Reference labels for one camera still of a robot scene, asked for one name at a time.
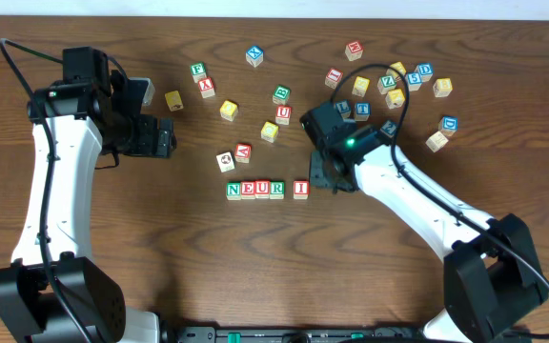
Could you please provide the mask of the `green R block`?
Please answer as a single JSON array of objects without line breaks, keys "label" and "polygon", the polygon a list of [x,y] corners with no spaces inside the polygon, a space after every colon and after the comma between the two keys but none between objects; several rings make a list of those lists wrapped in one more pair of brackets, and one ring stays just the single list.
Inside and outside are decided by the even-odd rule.
[{"label": "green R block", "polygon": [[270,183],[270,199],[283,199],[285,197],[285,183],[283,181],[272,181]]}]

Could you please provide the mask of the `red U block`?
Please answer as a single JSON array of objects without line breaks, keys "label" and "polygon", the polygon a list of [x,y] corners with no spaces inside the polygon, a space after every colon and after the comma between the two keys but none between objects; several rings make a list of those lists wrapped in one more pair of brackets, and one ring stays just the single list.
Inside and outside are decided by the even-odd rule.
[{"label": "red U block", "polygon": [[271,193],[270,180],[256,180],[254,182],[254,196],[256,199],[269,199]]}]

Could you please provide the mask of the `red E block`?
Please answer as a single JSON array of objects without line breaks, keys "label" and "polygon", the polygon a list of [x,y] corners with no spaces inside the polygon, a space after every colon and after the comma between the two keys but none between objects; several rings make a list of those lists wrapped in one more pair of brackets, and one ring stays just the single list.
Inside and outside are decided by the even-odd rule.
[{"label": "red E block", "polygon": [[240,183],[240,194],[243,200],[255,199],[255,182],[242,181]]}]

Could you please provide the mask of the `green N block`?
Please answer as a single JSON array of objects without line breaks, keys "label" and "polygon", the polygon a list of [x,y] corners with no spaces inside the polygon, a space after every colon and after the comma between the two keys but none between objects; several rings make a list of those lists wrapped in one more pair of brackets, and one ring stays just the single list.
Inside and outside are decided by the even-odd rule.
[{"label": "green N block", "polygon": [[226,184],[226,197],[228,200],[240,200],[241,199],[241,183],[228,182]]}]

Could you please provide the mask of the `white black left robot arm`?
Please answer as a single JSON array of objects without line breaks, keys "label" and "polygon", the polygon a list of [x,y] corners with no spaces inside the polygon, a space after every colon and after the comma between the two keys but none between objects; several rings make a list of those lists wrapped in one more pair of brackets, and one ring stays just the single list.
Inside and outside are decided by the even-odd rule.
[{"label": "white black left robot arm", "polygon": [[10,265],[0,269],[0,319],[17,342],[173,342],[158,314],[126,305],[92,254],[92,181],[101,154],[167,158],[173,123],[142,113],[154,86],[115,73],[109,84],[60,81],[33,93],[30,203]]}]

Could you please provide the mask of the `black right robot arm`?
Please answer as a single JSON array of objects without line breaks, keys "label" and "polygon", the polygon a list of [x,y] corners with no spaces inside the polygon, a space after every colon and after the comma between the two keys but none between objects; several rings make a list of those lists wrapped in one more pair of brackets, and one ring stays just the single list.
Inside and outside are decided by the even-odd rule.
[{"label": "black right robot arm", "polygon": [[423,326],[431,341],[513,342],[534,333],[517,323],[549,297],[530,230],[496,219],[418,170],[396,140],[350,122],[302,125],[336,191],[363,192],[402,219],[443,264],[444,308]]}]

